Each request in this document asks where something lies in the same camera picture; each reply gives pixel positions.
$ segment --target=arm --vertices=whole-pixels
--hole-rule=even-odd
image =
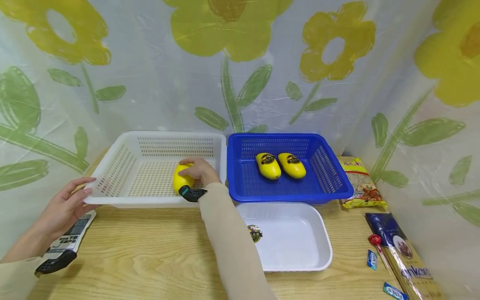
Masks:
[[[276,300],[266,281],[252,237],[237,212],[228,189],[220,182],[215,170],[203,159],[186,159],[180,163],[190,162],[194,165],[179,175],[201,179],[206,186],[205,189],[208,190],[208,193],[199,200],[200,212],[228,298]]]
[[[35,223],[0,260],[0,299],[23,300],[35,286],[35,270],[43,262],[42,256],[53,241],[61,237],[79,217],[96,206],[84,206],[83,199],[92,191],[78,190],[78,185],[94,178],[71,181],[56,194]]]

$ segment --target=yellow flower print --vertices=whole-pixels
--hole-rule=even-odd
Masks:
[[[164,0],[177,9],[170,18],[175,42],[186,52],[212,56],[226,50],[232,61],[262,56],[271,23],[293,0]]]
[[[439,79],[435,95],[452,107],[480,100],[480,1],[442,0],[433,14],[440,30],[415,52],[418,69]]]
[[[375,43],[375,23],[362,21],[366,11],[363,1],[349,2],[337,12],[317,12],[305,23],[303,42],[308,47],[300,60],[305,81],[342,80],[353,71],[355,60],[370,52]],[[343,52],[334,62],[324,63],[323,51],[336,37],[345,41]]]
[[[0,10],[9,18],[26,24],[26,33],[45,53],[77,64],[108,65],[110,51],[102,45],[108,35],[107,25],[88,0],[0,0]],[[61,39],[47,20],[47,11],[65,17],[73,28],[76,41]]]

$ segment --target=wood grain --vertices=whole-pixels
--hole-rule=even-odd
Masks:
[[[278,299],[392,299],[385,281],[399,286],[379,259],[366,265],[376,208],[317,207],[334,257],[322,272],[270,273]],[[227,299],[198,209],[116,209],[103,206],[66,269],[43,275],[29,300]]]

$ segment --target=lollipop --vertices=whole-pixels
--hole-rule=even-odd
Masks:
[[[390,271],[390,265],[387,262],[387,258],[385,257],[384,252],[382,251],[382,248],[380,247],[380,244],[382,243],[382,238],[376,234],[372,234],[368,237],[368,241],[377,248],[378,254],[382,258],[382,261],[385,265],[385,268]]]

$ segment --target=sleeve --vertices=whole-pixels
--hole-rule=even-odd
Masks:
[[[38,278],[35,270],[43,262],[41,257],[0,264],[0,299],[25,300]]]
[[[275,300],[245,223],[222,183],[211,183],[200,212],[230,300]]]

